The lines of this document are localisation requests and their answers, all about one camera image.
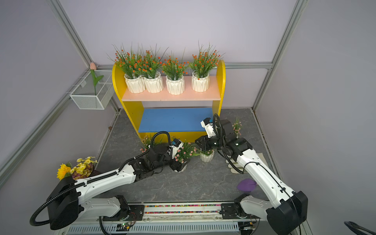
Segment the orange flower pot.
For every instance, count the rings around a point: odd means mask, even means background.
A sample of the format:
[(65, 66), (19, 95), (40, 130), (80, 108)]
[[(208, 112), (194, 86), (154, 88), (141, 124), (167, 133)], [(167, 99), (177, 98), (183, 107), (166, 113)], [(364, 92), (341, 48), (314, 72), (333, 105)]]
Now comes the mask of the orange flower pot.
[(124, 80), (128, 90), (133, 94), (139, 94), (146, 90), (144, 80), (142, 79), (141, 72), (138, 69), (139, 61), (142, 59), (139, 52), (131, 49), (127, 51), (124, 46), (115, 49), (115, 59), (111, 59), (115, 66), (124, 72)]
[(185, 91), (184, 75), (189, 66), (189, 61), (184, 60), (184, 53), (182, 58), (175, 57), (173, 52), (162, 64), (162, 72), (166, 75), (167, 91), (171, 95), (181, 95)]
[(146, 90), (149, 93), (155, 94), (163, 90), (163, 80), (161, 75), (161, 69), (163, 64), (163, 56), (158, 56), (160, 49), (150, 47), (149, 50), (144, 50), (142, 47), (141, 59), (138, 62), (138, 68), (140, 69), (140, 75), (144, 79)]
[(209, 89), (210, 73), (222, 60), (223, 56), (215, 46), (208, 44), (205, 48), (199, 45), (198, 53), (192, 54), (192, 61), (189, 62), (189, 68), (192, 70), (192, 89), (195, 92), (203, 93)]

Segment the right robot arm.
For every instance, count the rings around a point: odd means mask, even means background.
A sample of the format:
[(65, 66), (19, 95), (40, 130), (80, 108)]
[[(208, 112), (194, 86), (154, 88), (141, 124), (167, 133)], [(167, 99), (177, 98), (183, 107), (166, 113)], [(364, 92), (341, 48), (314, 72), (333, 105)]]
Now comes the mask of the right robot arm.
[(250, 195), (242, 198), (239, 205), (244, 213), (268, 221), (278, 235), (289, 235), (306, 221), (307, 196), (294, 191), (274, 174), (252, 145), (237, 137), (227, 119), (220, 120), (214, 115), (201, 121), (201, 126), (207, 134), (198, 138), (196, 144), (202, 150), (217, 150), (238, 173), (248, 173), (268, 198), (266, 201)]

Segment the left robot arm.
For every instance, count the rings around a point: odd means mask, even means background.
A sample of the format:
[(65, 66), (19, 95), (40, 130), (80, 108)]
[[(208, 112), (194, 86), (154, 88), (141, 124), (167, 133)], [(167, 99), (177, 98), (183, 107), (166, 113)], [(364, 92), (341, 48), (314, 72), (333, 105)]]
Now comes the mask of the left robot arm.
[(151, 147), (110, 172), (84, 179), (67, 177), (61, 180), (45, 203), (49, 215), (47, 224), (52, 230), (59, 230), (81, 217), (114, 217), (120, 212), (129, 211), (123, 196), (115, 197), (104, 209), (92, 205), (91, 200), (114, 188), (159, 174), (166, 166), (182, 171), (188, 164), (183, 158), (184, 152), (183, 143), (174, 140), (169, 146), (161, 144)]

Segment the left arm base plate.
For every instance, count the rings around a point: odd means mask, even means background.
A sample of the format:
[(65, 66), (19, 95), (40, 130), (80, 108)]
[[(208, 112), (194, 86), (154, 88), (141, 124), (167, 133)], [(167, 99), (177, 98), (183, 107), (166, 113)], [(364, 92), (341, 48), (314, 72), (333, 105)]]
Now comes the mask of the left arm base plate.
[(104, 216), (103, 221), (141, 221), (144, 216), (145, 206), (141, 204), (128, 205), (112, 217)]

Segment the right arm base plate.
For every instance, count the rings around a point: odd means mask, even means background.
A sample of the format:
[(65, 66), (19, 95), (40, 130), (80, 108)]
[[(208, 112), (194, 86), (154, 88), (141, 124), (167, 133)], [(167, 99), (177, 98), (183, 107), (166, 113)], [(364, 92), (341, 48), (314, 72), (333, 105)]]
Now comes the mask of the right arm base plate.
[(239, 203), (222, 203), (219, 214), (222, 215), (223, 219), (243, 219), (247, 217)]

